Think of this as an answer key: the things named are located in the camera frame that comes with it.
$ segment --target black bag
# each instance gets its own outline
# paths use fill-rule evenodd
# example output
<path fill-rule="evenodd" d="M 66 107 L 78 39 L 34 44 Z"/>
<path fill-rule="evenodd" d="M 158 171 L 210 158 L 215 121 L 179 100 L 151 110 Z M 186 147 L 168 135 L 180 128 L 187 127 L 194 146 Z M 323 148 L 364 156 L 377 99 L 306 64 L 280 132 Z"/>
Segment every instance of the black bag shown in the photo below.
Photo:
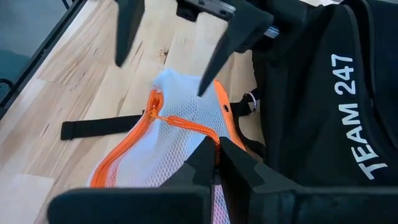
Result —
<path fill-rule="evenodd" d="M 304 186 L 398 184 L 397 15 L 374 0 L 319 6 L 253 53 L 267 165 Z"/>

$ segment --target white mesh bag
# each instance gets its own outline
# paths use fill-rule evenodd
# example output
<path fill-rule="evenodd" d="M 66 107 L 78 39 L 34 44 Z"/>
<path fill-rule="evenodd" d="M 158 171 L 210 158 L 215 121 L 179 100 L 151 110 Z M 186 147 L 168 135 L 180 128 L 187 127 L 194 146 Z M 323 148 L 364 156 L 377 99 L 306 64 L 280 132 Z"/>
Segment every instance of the white mesh bag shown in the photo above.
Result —
<path fill-rule="evenodd" d="M 229 100 L 214 81 L 199 97 L 200 77 L 165 70 L 154 81 L 145 114 L 98 164 L 90 187 L 158 187 L 176 172 L 204 140 L 205 134 L 170 125 L 182 118 L 227 137 L 244 149 L 235 132 Z M 222 186 L 215 186 L 213 223 L 229 223 Z"/>

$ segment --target wooden surface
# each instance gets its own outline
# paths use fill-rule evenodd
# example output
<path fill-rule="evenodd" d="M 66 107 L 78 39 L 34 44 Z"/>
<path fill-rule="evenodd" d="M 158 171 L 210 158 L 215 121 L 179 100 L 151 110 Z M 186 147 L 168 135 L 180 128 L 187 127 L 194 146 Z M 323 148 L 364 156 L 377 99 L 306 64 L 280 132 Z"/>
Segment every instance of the wooden surface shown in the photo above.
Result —
<path fill-rule="evenodd" d="M 61 141 L 62 122 L 139 114 L 164 68 L 201 75 L 226 23 L 175 16 L 175 0 L 147 0 L 131 54 L 114 65 L 117 5 L 88 1 L 0 121 L 0 223 L 45 223 L 60 192 L 84 186 L 99 160 L 124 137 Z M 251 53 L 234 54 L 217 77 L 239 101 L 256 84 Z M 262 141 L 259 113 L 241 119 Z"/>

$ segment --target metal ring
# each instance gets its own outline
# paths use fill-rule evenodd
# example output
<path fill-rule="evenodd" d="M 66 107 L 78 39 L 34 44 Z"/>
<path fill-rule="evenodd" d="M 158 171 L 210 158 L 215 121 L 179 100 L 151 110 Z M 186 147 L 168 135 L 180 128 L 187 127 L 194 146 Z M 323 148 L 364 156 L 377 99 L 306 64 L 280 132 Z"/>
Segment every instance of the metal ring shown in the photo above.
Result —
<path fill-rule="evenodd" d="M 251 92 L 247 92 L 247 93 L 245 93 L 245 94 L 243 95 L 243 98 L 244 98 L 246 95 L 250 95 L 251 98 L 252 98 L 252 100 L 253 100 L 253 110 L 251 111 L 251 113 L 253 114 L 253 113 L 256 112 L 256 110 L 257 110 L 257 100 L 256 100 L 256 97 L 254 97 L 254 95 L 253 95 Z"/>

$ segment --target bag strap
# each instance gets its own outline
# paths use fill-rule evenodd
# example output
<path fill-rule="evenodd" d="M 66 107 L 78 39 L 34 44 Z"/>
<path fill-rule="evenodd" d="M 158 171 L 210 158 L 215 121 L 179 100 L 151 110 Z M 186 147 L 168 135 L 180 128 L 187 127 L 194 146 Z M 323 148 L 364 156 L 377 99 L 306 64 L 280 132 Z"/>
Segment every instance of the bag strap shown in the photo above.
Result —
<path fill-rule="evenodd" d="M 249 107 L 249 102 L 258 99 L 258 89 L 252 90 L 250 93 L 243 95 L 242 100 L 239 103 L 231 103 L 231 110 L 234 118 L 234 124 L 238 136 L 241 138 L 243 144 L 245 144 L 250 150 L 256 153 L 258 156 L 266 160 L 266 146 L 261 142 L 248 139 L 241 131 L 239 126 L 239 117 L 247 116 L 253 111 Z"/>
<path fill-rule="evenodd" d="M 140 115 L 62 123 L 61 140 L 104 136 L 128 132 L 141 119 Z"/>

